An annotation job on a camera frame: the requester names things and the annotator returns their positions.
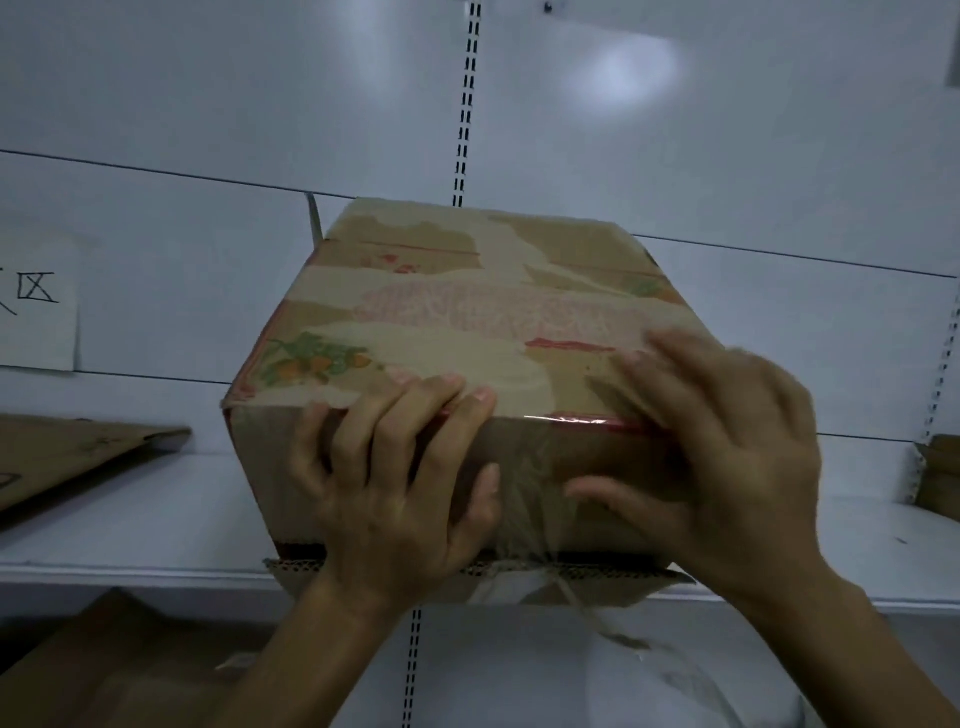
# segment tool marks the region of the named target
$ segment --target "cardboard box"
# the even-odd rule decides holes
[[[168,619],[109,592],[0,675],[4,724],[204,725],[272,631]]]
[[[300,409],[323,398],[345,410],[392,365],[420,376],[458,372],[468,387],[488,384],[499,396],[454,502],[456,518],[479,468],[500,464],[504,523],[486,561],[464,574],[469,584],[497,559],[494,570],[504,571],[547,558],[587,581],[683,579],[661,572],[619,518],[577,508],[560,487],[607,474],[667,497],[686,491],[679,448],[611,362],[612,352],[642,349],[650,327],[706,333],[653,258],[615,225],[355,201],[318,243],[224,401],[280,555],[301,571],[323,558],[311,504],[286,468]],[[281,574],[293,568],[275,565]],[[590,602],[606,593],[587,592]]]
[[[0,511],[189,427],[0,415]]]
[[[926,461],[917,505],[960,522],[960,436],[937,435],[917,447]]]

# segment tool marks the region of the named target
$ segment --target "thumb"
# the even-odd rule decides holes
[[[446,562],[450,571],[469,564],[493,536],[500,525],[503,506],[500,503],[500,466],[485,466],[473,483],[467,512],[450,530]]]
[[[672,551],[682,536],[685,505],[668,503],[611,477],[587,475],[570,480],[567,497],[589,500],[610,508],[624,521],[654,542]]]

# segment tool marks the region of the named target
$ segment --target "wrist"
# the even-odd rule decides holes
[[[321,570],[311,582],[305,601],[350,625],[374,632],[393,631],[406,611],[389,599],[348,588],[326,570]]]
[[[852,601],[867,600],[855,584],[823,562],[789,579],[729,602],[761,633],[768,628],[800,627],[824,614],[844,609]]]

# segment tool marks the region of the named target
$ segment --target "paper sign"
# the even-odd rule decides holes
[[[0,224],[0,365],[73,371],[78,259],[67,235]]]

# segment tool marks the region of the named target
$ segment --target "hand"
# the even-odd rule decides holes
[[[817,544],[820,450],[806,389],[766,359],[690,334],[647,340],[656,354],[621,365],[684,448],[694,498],[664,502],[602,477],[570,481],[567,495],[607,505],[739,608],[832,574]]]
[[[364,618],[398,618],[469,564],[499,524],[494,463],[477,475],[466,514],[450,523],[457,473],[496,404],[490,388],[455,406],[409,482],[417,435],[463,387],[456,375],[384,376],[337,430],[332,473],[319,453],[329,406],[318,402],[303,412],[290,468],[324,532],[327,556],[317,581]]]

